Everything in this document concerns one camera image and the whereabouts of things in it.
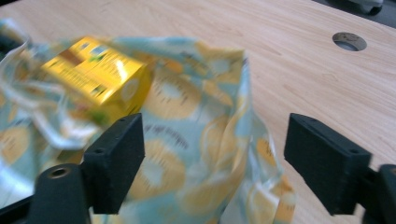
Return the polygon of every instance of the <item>wood grain surface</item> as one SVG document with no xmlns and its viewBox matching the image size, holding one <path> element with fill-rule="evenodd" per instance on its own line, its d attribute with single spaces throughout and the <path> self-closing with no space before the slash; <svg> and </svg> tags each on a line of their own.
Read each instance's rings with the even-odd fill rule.
<svg viewBox="0 0 396 224">
<path fill-rule="evenodd" d="M 82 35 L 193 36 L 247 51 L 253 101 L 283 160 L 290 112 L 328 124 L 375 155 L 396 162 L 396 30 L 309 0 L 22 0 L 0 7 L 35 42 Z M 359 35 L 363 51 L 338 48 L 338 32 Z M 293 168 L 294 223 L 360 223 L 331 217 Z"/>
</svg>

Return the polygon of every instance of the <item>plastic bag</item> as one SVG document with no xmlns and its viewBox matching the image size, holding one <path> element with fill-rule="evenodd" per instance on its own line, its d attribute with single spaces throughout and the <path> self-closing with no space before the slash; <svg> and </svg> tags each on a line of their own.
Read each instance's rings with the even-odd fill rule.
<svg viewBox="0 0 396 224">
<path fill-rule="evenodd" d="M 18 33 L 12 28 L 9 21 L 0 21 L 2 32 Z M 103 40 L 151 64 L 154 80 L 141 109 L 147 157 L 120 214 L 92 216 L 93 222 L 291 222 L 295 195 L 283 176 L 271 136 L 252 109 L 244 51 L 212 49 L 184 37 Z M 21 50 L 11 52 L 15 55 L 0 63 L 5 68 L 1 77 L 12 77 L 8 83 L 18 94 L 27 97 L 29 93 L 52 106 L 42 110 L 51 127 L 43 130 L 26 107 L 13 99 L 15 95 L 0 86 L 0 190 L 4 192 L 0 206 L 31 194 L 35 176 L 51 165 L 79 162 L 84 147 L 59 150 L 62 145 L 54 143 L 50 134 L 65 140 L 79 138 L 86 146 L 102 131 L 83 120 L 83 125 L 77 126 L 80 132 L 64 134 L 69 129 L 62 128 L 60 115 L 71 125 L 81 123 L 73 116 L 67 94 L 43 88 L 55 85 L 43 80 L 34 88 L 21 85 L 25 84 L 22 74 L 35 76 L 29 61 L 44 62 L 73 41 L 33 45 L 26 50 L 32 58 L 22 70 L 26 57 Z M 81 131 L 90 128 L 91 133 Z"/>
</svg>

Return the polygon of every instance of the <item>wooden table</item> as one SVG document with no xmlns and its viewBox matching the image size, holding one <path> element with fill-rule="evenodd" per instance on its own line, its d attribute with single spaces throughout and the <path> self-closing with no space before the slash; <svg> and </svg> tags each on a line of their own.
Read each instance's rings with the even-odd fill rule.
<svg viewBox="0 0 396 224">
<path fill-rule="evenodd" d="M 309 0 L 22 0 L 0 7 L 5 17 L 35 42 L 86 34 L 183 35 L 246 49 L 254 106 L 280 158 L 295 112 L 372 151 L 375 169 L 396 162 L 396 30 L 387 26 Z M 344 31 L 364 38 L 367 49 L 337 47 L 332 36 Z M 361 217 L 330 217 L 294 169 L 283 165 L 299 195 L 294 223 L 360 223 Z"/>
</svg>

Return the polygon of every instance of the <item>yellow box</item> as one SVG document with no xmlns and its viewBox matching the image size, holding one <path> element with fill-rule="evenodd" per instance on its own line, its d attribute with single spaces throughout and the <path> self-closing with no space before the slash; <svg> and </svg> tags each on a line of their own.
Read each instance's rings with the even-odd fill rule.
<svg viewBox="0 0 396 224">
<path fill-rule="evenodd" d="M 137 112 L 151 85 L 147 66 L 86 36 L 42 65 L 85 99 L 86 114 L 100 124 Z"/>
</svg>

